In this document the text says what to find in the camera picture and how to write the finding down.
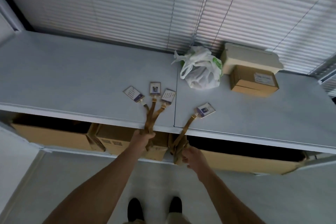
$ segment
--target pant leg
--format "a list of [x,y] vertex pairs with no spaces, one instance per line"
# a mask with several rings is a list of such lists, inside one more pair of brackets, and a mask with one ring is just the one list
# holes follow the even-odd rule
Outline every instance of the pant leg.
[[166,224],[191,224],[182,213],[169,213]]
[[146,224],[143,220],[136,219],[135,221],[132,222],[125,222],[124,224]]

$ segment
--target person's left arm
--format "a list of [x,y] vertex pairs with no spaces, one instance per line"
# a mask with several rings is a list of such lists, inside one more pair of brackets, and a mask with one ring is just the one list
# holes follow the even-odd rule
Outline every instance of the person's left arm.
[[111,164],[73,190],[43,224],[105,224],[123,192],[132,170],[153,134],[136,130],[128,148]]

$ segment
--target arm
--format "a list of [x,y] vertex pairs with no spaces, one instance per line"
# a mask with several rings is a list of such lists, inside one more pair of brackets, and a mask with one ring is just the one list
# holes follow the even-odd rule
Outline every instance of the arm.
[[265,224],[229,190],[209,167],[199,149],[189,147],[182,154],[183,161],[188,163],[188,167],[196,172],[198,179],[204,184],[222,223]]
[[128,148],[72,191],[43,224],[107,223],[137,160],[154,136],[155,133],[140,135],[136,130]]

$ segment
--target person's right arm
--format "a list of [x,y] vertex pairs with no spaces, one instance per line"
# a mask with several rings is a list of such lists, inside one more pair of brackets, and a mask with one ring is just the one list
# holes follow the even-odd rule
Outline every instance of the person's right arm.
[[223,224],[265,224],[229,190],[199,149],[191,146],[182,154],[183,162],[188,163],[204,184]]

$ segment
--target person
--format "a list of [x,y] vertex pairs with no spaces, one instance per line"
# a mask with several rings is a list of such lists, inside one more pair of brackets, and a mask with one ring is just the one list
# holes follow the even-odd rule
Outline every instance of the person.
[[[145,150],[148,140],[154,136],[155,133],[142,135],[136,130],[126,150],[73,190],[43,224],[107,223],[137,160]],[[185,149],[183,162],[195,171],[199,181],[205,186],[223,224],[264,224],[215,174],[200,150],[195,147]],[[129,223],[145,223],[140,202],[136,198],[129,202],[127,216]],[[182,215],[182,203],[178,197],[174,197],[170,204],[167,223],[189,223]]]

